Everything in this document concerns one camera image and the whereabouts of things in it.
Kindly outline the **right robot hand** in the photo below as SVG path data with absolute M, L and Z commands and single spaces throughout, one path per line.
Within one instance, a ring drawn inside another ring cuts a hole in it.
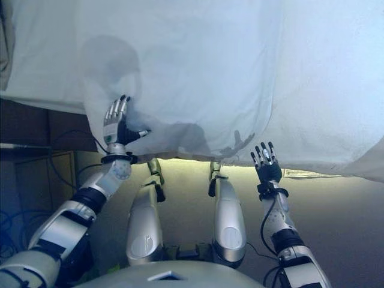
M 267 145 L 261 142 L 254 148 L 255 151 L 251 151 L 250 155 L 259 181 L 279 183 L 283 176 L 272 142 L 268 142 Z

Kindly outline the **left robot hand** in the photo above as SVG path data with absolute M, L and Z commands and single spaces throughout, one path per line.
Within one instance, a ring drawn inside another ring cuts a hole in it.
M 116 149 L 123 149 L 127 144 L 135 142 L 152 131 L 144 129 L 133 131 L 127 126 L 127 107 L 131 97 L 122 95 L 106 110 L 103 119 L 103 139 L 107 152 L 112 154 Z

